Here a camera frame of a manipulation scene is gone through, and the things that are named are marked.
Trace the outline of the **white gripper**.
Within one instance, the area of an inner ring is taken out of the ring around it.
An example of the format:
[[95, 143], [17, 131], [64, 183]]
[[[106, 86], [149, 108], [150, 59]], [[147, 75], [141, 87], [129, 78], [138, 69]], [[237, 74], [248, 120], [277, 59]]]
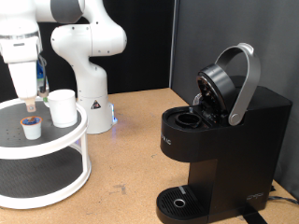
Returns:
[[25, 100], [28, 112], [36, 111], [36, 95], [47, 98], [50, 90], [37, 91], [36, 62], [10, 63], [8, 69], [19, 98]]

